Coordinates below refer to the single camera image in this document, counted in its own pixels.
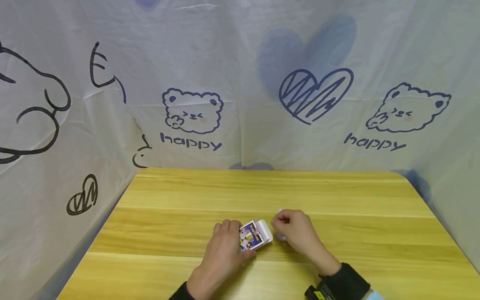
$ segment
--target right hand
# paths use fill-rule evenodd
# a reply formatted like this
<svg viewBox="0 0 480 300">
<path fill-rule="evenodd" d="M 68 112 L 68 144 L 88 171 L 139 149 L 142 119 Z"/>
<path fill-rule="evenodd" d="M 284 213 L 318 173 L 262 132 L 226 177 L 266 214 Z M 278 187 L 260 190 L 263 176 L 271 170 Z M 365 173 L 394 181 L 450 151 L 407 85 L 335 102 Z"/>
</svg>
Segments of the right hand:
<svg viewBox="0 0 480 300">
<path fill-rule="evenodd" d="M 320 275 L 333 275 L 340 270 L 340 262 L 325 248 L 303 211 L 283 209 L 275 215 L 272 226 L 293 249 L 312 261 Z"/>
</svg>

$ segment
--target black sleeve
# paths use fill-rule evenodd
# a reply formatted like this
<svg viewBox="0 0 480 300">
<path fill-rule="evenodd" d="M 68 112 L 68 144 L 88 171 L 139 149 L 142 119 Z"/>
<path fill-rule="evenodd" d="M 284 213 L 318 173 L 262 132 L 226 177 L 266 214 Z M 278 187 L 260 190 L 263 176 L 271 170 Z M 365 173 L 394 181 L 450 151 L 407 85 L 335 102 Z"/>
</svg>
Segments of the black sleeve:
<svg viewBox="0 0 480 300">
<path fill-rule="evenodd" d="M 185 281 L 179 289 L 170 297 L 169 300 L 195 300 L 187 290 L 187 282 Z"/>
</svg>

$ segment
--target playing card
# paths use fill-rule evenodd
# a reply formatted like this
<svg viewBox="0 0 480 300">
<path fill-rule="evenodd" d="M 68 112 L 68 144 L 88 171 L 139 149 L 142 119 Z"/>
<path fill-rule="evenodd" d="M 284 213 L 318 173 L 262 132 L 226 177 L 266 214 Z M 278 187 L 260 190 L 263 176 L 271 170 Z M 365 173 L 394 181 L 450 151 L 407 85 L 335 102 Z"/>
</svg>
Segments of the playing card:
<svg viewBox="0 0 480 300">
<path fill-rule="evenodd" d="M 240 248 L 242 250 L 255 249 L 264 244 L 257 225 L 251 221 L 240 228 Z"/>
</svg>

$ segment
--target white curtain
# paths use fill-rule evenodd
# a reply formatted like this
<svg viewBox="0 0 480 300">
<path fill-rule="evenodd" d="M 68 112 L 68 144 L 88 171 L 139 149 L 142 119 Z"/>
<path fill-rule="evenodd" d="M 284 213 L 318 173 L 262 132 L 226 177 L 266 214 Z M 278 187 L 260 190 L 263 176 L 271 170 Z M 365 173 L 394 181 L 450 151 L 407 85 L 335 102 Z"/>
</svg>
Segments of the white curtain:
<svg viewBox="0 0 480 300">
<path fill-rule="evenodd" d="M 479 17 L 475 0 L 3 1 L 0 294 L 54 299 L 147 166 L 394 171 L 479 267 Z"/>
</svg>

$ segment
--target wood grain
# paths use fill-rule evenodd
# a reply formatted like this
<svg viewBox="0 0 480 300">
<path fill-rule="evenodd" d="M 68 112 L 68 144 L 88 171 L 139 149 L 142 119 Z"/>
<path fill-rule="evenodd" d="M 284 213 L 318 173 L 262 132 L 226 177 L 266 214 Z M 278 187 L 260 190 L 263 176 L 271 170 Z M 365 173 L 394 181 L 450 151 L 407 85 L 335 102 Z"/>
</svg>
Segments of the wood grain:
<svg viewBox="0 0 480 300">
<path fill-rule="evenodd" d="M 215 223 L 308 213 L 322 240 L 389 300 L 478 299 L 480 277 L 410 184 L 393 173 L 147 168 L 140 171 L 60 300 L 168 299 Z M 304 299 L 312 267 L 274 242 L 217 299 Z"/>
</svg>

